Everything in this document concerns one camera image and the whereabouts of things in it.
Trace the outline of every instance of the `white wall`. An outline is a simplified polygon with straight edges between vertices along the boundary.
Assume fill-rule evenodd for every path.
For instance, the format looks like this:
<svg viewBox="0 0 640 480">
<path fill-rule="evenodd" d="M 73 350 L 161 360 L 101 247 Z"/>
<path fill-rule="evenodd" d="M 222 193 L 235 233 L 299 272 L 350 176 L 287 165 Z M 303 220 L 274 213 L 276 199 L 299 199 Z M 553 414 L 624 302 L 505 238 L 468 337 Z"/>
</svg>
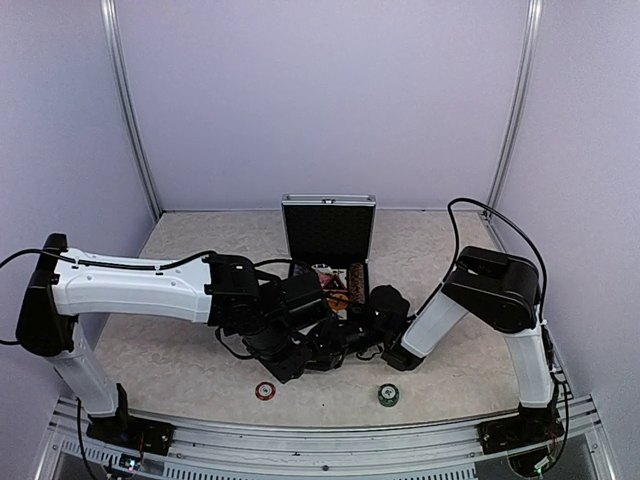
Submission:
<svg viewBox="0 0 640 480">
<path fill-rule="evenodd" d="M 547 317 L 623 479 L 640 468 L 640 3 L 545 2 L 500 209 L 550 270 Z M 510 246 L 513 236 L 502 230 Z"/>
<path fill-rule="evenodd" d="M 0 259 L 55 231 L 74 246 L 136 254 L 152 219 L 134 168 L 99 2 L 0 1 Z M 0 338 L 15 339 L 35 258 L 0 272 Z M 96 338 L 102 317 L 87 318 Z M 0 472 L 26 478 L 61 385 L 0 347 Z"/>
<path fill-rule="evenodd" d="M 526 1 L 136 0 L 118 17 L 165 209 L 486 198 Z"/>
</svg>

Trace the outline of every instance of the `metal frame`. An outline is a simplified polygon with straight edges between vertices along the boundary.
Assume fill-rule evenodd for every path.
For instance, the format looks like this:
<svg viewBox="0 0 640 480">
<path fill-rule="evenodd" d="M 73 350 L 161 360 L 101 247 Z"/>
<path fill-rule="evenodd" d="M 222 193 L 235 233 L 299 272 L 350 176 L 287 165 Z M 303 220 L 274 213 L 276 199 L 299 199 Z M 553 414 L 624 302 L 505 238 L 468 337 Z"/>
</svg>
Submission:
<svg viewBox="0 0 640 480">
<path fill-rule="evenodd" d="M 116 86 L 118 88 L 118 97 L 122 106 L 129 141 L 133 150 L 133 156 L 136 163 L 138 174 L 142 182 L 145 198 L 149 205 L 149 210 L 155 222 L 162 216 L 162 206 L 158 198 L 157 189 L 151 174 L 151 168 L 147 162 L 147 156 L 142 146 L 142 138 L 138 121 L 131 100 L 131 92 L 129 82 L 127 80 L 127 69 L 125 66 L 124 55 L 122 52 L 122 43 L 120 42 L 120 31 L 118 29 L 118 16 L 116 12 L 115 0 L 100 0 L 102 11 L 102 21 L 107 35 L 107 44 L 112 60 L 113 71 L 116 77 Z"/>
<path fill-rule="evenodd" d="M 136 415 L 168 421 L 177 428 L 169 456 L 145 455 L 145 477 L 158 479 L 301 478 L 308 480 L 476 478 L 475 464 L 507 456 L 483 455 L 476 426 L 512 413 L 417 425 L 322 428 L 268 427 L 208 422 L 148 412 Z M 600 418 L 591 397 L 570 400 L 571 438 L 586 435 L 598 478 L 615 480 Z M 83 415 L 83 428 L 87 425 Z M 91 461 L 135 454 L 85 437 Z M 513 455 L 527 448 L 509 452 Z M 60 399 L 41 446 L 42 459 L 31 477 L 50 480 L 61 453 L 79 456 L 76 403 Z"/>
<path fill-rule="evenodd" d="M 516 89 L 511 103 L 509 121 L 500 147 L 500 160 L 496 170 L 487 204 L 496 208 L 500 195 L 504 189 L 509 165 L 513 155 L 513 148 L 518 136 L 518 129 L 522 119 L 522 112 L 527 99 L 527 91 L 531 71 L 533 69 L 533 59 L 535 56 L 536 44 L 538 42 L 538 32 L 540 30 L 540 19 L 542 17 L 543 0 L 529 0 L 529 13 L 527 15 L 527 25 L 522 44 L 522 54 L 520 56 L 520 67 L 516 80 Z"/>
</svg>

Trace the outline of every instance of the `red poker chip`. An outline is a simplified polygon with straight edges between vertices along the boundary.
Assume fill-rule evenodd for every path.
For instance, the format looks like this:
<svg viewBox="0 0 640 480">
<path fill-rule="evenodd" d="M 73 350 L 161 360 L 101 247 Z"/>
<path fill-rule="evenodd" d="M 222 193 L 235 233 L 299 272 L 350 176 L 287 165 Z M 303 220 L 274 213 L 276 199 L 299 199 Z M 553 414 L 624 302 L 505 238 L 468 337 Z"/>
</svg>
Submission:
<svg viewBox="0 0 640 480">
<path fill-rule="evenodd" d="M 276 386 L 271 382 L 262 382 L 256 387 L 256 397 L 262 401 L 271 400 L 275 394 Z"/>
</svg>

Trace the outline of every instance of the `beige marbled surface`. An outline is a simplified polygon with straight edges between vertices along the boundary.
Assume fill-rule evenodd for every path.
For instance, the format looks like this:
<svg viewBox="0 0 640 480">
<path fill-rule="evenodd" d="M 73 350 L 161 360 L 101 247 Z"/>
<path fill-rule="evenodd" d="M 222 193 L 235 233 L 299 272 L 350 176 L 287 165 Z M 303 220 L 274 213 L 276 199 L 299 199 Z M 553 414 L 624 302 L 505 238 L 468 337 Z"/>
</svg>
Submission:
<svg viewBox="0 0 640 480">
<path fill-rule="evenodd" d="M 459 214 L 462 245 L 491 247 L 476 214 Z M 438 284 L 453 248 L 446 213 L 378 211 L 370 255 L 371 287 L 391 283 L 412 311 Z M 280 212 L 169 213 L 143 256 L 178 258 L 202 249 L 253 261 L 287 256 Z M 283 274 L 282 270 L 273 269 Z M 230 344 L 239 348 L 238 342 Z M 281 426 L 363 426 L 456 419 L 515 408 L 517 386 L 501 336 L 467 317 L 413 372 L 380 360 L 355 358 L 328 373 L 306 373 L 277 384 L 256 361 L 240 361 L 214 339 L 213 329 L 180 320 L 112 315 L 96 347 L 110 375 L 122 382 L 133 408 L 223 422 Z M 276 396 L 254 395 L 262 381 Z M 394 408 L 382 407 L 383 383 L 400 389 Z"/>
</svg>

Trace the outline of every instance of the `open case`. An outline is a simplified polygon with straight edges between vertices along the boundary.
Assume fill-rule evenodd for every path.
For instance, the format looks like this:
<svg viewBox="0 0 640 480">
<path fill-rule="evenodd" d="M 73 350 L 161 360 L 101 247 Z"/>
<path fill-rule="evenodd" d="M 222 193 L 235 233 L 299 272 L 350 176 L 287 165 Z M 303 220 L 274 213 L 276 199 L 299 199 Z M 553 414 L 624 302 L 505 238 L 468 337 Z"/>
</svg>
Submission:
<svg viewBox="0 0 640 480">
<path fill-rule="evenodd" d="M 376 199 L 373 195 L 284 195 L 282 215 L 291 258 L 309 265 L 329 304 L 346 320 L 369 296 L 369 251 Z M 289 276 L 304 267 L 292 265 Z"/>
</svg>

